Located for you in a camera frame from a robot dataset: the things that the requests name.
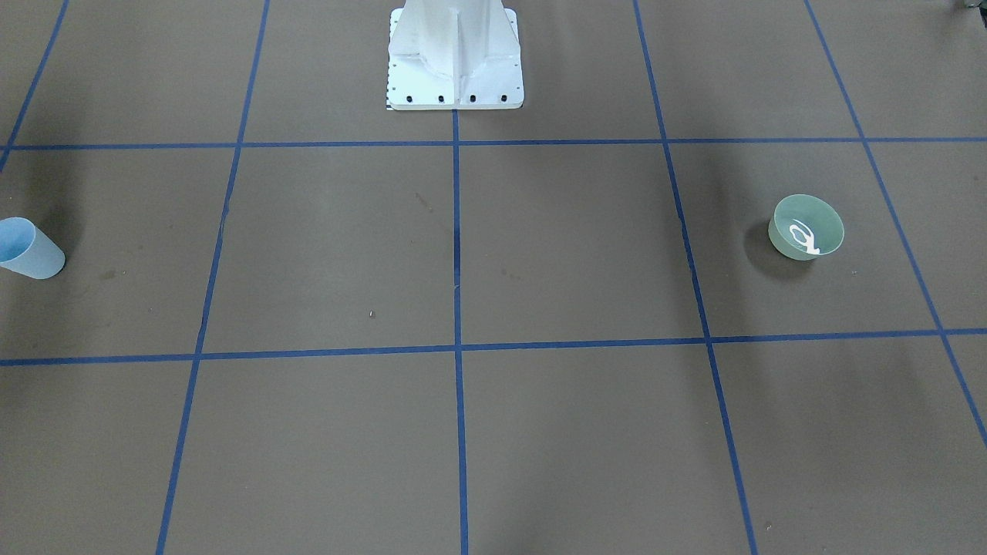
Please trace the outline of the mint green bowl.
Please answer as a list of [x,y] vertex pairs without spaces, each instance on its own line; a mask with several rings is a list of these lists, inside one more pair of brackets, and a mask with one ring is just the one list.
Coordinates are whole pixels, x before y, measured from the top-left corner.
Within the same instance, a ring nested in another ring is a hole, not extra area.
[[790,194],[780,200],[768,221],[767,233],[780,255],[800,262],[834,253],[845,238],[837,211],[810,194]]

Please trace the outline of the light blue plastic cup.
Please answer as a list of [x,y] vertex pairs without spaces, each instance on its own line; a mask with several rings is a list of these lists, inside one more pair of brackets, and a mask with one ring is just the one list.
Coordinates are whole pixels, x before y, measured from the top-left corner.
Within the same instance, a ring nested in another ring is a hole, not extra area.
[[33,280],[47,280],[62,271],[65,261],[63,250],[29,219],[1,221],[1,267]]

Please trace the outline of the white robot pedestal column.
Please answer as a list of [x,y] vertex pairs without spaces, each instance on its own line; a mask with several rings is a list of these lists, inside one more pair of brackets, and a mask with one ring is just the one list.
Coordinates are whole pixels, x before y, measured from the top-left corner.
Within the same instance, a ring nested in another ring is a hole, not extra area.
[[386,108],[519,109],[518,17],[500,1],[406,1],[389,17]]

